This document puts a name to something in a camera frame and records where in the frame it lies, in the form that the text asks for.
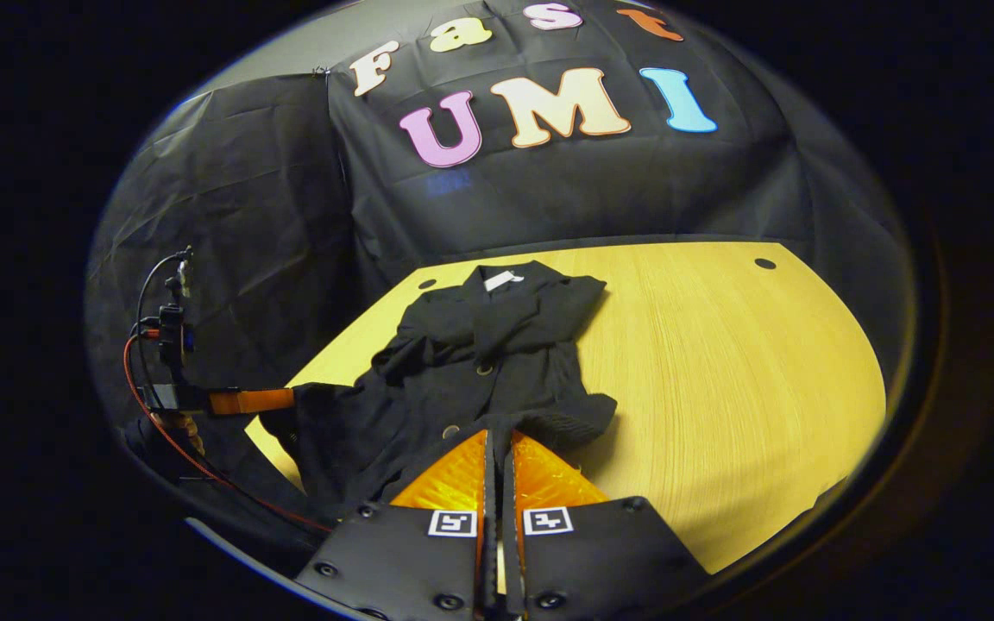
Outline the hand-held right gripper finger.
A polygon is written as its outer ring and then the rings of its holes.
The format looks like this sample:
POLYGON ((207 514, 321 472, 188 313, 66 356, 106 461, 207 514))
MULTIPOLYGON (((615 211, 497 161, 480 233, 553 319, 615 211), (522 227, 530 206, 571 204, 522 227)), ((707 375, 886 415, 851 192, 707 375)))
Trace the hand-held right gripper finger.
POLYGON ((481 431, 390 502, 356 507, 296 581, 360 616, 482 618, 492 580, 486 540, 493 490, 492 449, 481 431))
POLYGON ((522 620, 648 620, 709 580, 643 496, 611 499, 540 441, 502 463, 502 562, 522 620))

